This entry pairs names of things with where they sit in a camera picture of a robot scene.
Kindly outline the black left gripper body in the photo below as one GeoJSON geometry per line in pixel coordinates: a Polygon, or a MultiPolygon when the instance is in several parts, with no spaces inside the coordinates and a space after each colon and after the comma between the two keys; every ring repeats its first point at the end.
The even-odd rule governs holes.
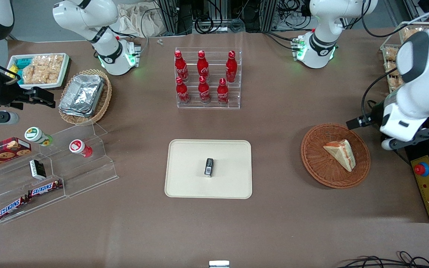
{"type": "Polygon", "coordinates": [[[368,100],[366,105],[370,108],[370,112],[366,113],[366,106],[363,104],[363,127],[380,129],[384,117],[384,101],[368,100]]]}

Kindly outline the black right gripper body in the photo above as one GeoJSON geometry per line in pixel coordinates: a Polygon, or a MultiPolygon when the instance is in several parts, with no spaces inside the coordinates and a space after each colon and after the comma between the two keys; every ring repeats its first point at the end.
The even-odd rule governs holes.
{"type": "Polygon", "coordinates": [[[7,85],[5,81],[0,82],[0,106],[22,110],[25,103],[31,104],[27,90],[21,88],[17,83],[7,85]]]}

